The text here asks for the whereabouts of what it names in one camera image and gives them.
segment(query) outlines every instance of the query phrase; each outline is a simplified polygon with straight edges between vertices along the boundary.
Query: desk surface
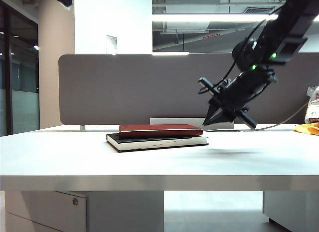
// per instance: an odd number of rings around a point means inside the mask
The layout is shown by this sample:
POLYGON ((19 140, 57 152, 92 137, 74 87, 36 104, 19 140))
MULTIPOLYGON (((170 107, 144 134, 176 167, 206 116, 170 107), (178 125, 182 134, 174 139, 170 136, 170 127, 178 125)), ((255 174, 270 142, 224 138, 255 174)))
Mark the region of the desk surface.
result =
POLYGON ((318 136, 207 132, 208 146, 117 153, 101 128, 2 137, 0 190, 319 190, 318 136))

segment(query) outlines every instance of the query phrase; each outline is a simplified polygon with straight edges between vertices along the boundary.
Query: lock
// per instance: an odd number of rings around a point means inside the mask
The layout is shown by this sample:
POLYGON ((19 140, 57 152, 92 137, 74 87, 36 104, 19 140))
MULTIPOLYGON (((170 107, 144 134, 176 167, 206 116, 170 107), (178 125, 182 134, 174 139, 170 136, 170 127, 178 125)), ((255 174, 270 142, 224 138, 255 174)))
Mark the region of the lock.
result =
POLYGON ((78 200, 76 198, 73 198, 72 205, 77 206, 79 204, 78 200))

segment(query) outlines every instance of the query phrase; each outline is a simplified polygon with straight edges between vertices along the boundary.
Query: floor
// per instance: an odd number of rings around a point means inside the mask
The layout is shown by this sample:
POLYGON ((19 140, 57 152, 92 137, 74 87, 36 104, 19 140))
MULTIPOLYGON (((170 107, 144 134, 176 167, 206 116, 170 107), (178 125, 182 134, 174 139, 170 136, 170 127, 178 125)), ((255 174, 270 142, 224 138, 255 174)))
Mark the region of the floor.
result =
MULTIPOLYGON (((289 232, 262 214, 262 192, 165 191, 165 232, 289 232)), ((4 193, 0 192, 0 232, 4 193)))

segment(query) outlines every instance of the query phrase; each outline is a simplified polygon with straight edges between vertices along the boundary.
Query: desk divider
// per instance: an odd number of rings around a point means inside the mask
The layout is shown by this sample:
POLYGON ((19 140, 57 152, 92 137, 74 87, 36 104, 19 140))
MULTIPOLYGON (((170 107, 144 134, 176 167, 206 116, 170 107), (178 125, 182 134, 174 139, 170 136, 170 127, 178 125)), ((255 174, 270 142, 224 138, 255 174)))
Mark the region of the desk divider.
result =
MULTIPOLYGON (((306 103, 319 81, 319 54, 298 53, 276 66, 278 83, 249 103, 258 123, 278 123, 306 103)), ((59 59, 60 119, 66 125, 149 124, 150 118, 205 117, 210 94, 199 95, 202 76, 220 80, 230 54, 64 55, 59 59)), ((237 68, 231 73, 234 79, 237 68)), ((302 123, 305 110, 290 123, 302 123)))

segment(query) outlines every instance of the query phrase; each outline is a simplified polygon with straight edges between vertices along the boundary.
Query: book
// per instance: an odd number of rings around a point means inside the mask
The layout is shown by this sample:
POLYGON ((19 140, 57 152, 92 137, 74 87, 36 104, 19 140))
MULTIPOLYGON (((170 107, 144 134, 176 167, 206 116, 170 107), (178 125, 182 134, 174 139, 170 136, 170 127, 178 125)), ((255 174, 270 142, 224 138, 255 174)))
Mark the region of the book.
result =
POLYGON ((120 139, 200 136, 203 129, 188 124, 120 125, 120 139))
POLYGON ((118 133, 107 134, 106 140, 118 152, 208 145, 205 136, 120 139, 118 133))

